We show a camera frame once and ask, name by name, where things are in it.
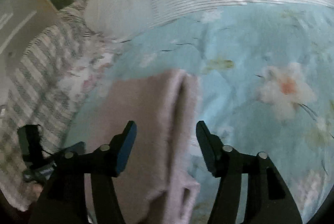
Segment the plaid checked pillow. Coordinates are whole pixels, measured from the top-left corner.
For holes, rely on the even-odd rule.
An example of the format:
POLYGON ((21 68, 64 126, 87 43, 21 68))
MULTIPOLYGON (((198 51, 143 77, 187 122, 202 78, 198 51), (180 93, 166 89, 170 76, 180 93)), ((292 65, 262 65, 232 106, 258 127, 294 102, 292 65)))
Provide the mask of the plaid checked pillow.
POLYGON ((18 210, 27 209, 33 191, 22 177, 25 164, 17 130, 39 124, 42 147, 51 153, 61 147, 76 111, 65 107, 56 82, 82 54, 84 39, 97 35, 84 21, 85 6, 84 0, 76 0, 61 9, 57 22, 28 44, 11 77, 1 126, 1 191, 18 210))

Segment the white floral pillow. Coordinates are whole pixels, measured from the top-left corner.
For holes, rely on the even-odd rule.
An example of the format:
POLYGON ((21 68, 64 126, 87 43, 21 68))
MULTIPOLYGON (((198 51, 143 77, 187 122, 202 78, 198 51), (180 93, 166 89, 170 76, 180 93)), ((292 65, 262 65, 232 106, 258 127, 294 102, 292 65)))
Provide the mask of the white floral pillow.
POLYGON ((88 93, 103 78, 104 71, 123 53, 123 43, 99 34, 86 37, 83 52, 58 78, 56 86, 65 95, 65 107, 77 111, 88 93))

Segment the teal floral bed sheet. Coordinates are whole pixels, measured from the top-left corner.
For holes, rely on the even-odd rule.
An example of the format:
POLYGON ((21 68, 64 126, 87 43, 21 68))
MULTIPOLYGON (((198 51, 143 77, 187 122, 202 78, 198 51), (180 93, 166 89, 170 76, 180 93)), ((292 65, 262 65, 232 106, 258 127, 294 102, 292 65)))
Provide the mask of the teal floral bed sheet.
POLYGON ((66 142, 89 140, 116 80, 170 69, 199 78, 197 117, 213 134, 242 153, 269 154, 308 222, 333 187, 333 9, 228 6, 150 29, 125 43, 66 142))

